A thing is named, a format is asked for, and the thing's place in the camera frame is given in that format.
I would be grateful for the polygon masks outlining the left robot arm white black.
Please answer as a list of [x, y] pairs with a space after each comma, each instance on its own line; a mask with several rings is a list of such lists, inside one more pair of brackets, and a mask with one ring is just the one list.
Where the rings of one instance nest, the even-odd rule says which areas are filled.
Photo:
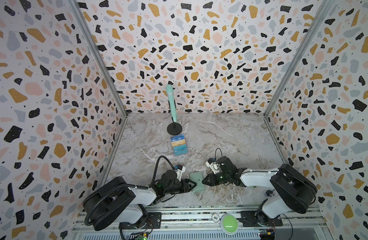
[[112, 179], [84, 200], [84, 224], [101, 231], [113, 222], [135, 229], [153, 223], [147, 206], [162, 203], [166, 196], [189, 193], [197, 186], [190, 179], [182, 179], [182, 173], [182, 169], [168, 170], [148, 187], [128, 184], [122, 177]]

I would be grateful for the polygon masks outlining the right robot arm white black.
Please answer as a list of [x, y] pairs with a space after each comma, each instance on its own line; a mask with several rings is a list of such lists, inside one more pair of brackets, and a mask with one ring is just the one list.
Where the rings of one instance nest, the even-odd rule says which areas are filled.
[[205, 164], [212, 170], [202, 180], [206, 186], [232, 184], [268, 189], [268, 199], [260, 204], [254, 214], [257, 223], [263, 226], [288, 212], [305, 214], [316, 200], [317, 187], [289, 164], [269, 170], [239, 169], [226, 156], [209, 159]]

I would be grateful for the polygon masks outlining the yellow VIP card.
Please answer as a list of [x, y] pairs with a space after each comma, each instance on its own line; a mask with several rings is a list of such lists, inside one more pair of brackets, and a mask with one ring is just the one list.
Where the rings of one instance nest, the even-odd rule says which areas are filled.
[[184, 146], [184, 145], [186, 145], [186, 141], [185, 141], [185, 139], [172, 140], [171, 144], [172, 144], [172, 147]]

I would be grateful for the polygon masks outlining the green round push button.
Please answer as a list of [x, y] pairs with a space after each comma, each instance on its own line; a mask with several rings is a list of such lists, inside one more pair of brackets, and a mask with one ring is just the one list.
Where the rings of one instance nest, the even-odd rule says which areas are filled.
[[238, 231], [238, 221], [231, 214], [225, 214], [221, 217], [220, 226], [222, 231], [227, 235], [234, 235]]

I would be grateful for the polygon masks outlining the black round microphone stand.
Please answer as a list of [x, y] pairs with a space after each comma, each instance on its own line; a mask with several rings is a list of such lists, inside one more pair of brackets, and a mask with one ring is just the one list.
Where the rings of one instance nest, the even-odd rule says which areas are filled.
[[177, 119], [176, 123], [172, 122], [167, 127], [167, 132], [172, 136], [179, 135], [182, 132], [182, 130], [183, 130], [183, 127], [182, 127], [181, 124], [178, 123], [178, 119]]

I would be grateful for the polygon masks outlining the mint green microphone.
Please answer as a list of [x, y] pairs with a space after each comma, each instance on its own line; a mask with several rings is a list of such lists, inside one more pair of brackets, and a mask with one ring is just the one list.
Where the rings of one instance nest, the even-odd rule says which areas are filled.
[[173, 119], [173, 122], [176, 123], [177, 122], [177, 110], [176, 110], [176, 102], [175, 102], [175, 98], [174, 98], [174, 88], [171, 84], [168, 84], [166, 86], [166, 92], [169, 98], [169, 106], [170, 106], [170, 110], [171, 110], [171, 116]]

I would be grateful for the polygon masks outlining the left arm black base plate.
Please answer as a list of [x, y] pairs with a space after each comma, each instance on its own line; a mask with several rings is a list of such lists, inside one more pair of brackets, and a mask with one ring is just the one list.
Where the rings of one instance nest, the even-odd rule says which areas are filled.
[[123, 230], [155, 230], [160, 229], [162, 223], [162, 213], [154, 212], [149, 213], [146, 216], [142, 216], [140, 220], [138, 220], [135, 224], [131, 224], [128, 222], [123, 222], [120, 224]]

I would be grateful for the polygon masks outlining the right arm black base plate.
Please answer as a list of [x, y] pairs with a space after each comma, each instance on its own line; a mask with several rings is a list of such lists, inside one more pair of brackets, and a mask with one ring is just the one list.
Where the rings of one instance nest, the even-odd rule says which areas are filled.
[[241, 211], [240, 222], [244, 227], [282, 227], [283, 222], [279, 217], [271, 219], [263, 212]]

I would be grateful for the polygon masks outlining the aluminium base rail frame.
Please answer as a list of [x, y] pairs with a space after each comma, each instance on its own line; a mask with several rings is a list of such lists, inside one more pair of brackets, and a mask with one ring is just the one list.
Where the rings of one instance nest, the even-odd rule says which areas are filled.
[[[241, 211], [255, 211], [254, 206], [237, 207], [182, 207], [148, 208], [149, 213], [161, 212], [160, 229], [124, 230], [120, 233], [119, 222], [114, 222], [102, 231], [84, 225], [86, 214], [81, 212], [73, 227], [75, 240], [130, 240], [140, 233], [140, 240], [331, 240], [333, 237], [322, 214], [310, 208], [306, 214], [289, 212], [279, 216], [282, 227], [244, 227], [240, 222]], [[225, 234], [220, 219], [231, 214], [238, 221], [234, 235]]]

